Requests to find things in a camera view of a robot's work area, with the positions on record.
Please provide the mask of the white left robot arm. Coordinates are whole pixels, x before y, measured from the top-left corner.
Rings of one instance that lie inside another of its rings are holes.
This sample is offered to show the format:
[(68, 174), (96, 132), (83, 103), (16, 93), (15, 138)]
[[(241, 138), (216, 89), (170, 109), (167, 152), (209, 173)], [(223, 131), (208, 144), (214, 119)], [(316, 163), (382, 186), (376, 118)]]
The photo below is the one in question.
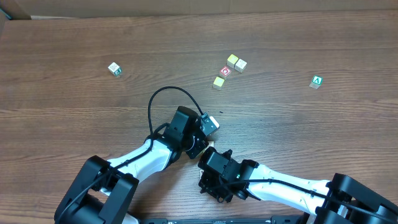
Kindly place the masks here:
[(166, 169), (185, 152), (196, 158), (220, 125), (179, 106), (170, 123), (150, 134), (144, 144), (119, 158), (86, 160), (56, 209), (56, 223), (137, 223), (128, 208), (140, 182)]

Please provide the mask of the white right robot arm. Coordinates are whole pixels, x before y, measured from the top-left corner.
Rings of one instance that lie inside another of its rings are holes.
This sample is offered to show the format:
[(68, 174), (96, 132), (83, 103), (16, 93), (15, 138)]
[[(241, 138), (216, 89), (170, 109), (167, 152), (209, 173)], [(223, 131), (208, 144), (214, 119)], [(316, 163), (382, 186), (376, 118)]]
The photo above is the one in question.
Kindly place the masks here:
[(301, 179), (253, 160), (236, 162), (232, 152), (208, 148), (198, 163), (201, 192), (219, 203), (233, 197), (273, 201), (302, 211), (301, 223), (397, 223), (397, 205), (352, 177)]

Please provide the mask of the cream E wooden block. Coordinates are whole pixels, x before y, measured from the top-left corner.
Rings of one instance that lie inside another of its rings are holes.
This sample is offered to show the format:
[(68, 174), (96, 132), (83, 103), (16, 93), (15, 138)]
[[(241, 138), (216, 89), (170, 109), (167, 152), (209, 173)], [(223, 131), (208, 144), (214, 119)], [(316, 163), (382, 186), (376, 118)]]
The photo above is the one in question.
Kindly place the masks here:
[(214, 141), (209, 141), (208, 145), (206, 148), (204, 148), (204, 150), (202, 150), (202, 154), (209, 148), (209, 147), (214, 147), (215, 146), (215, 142)]

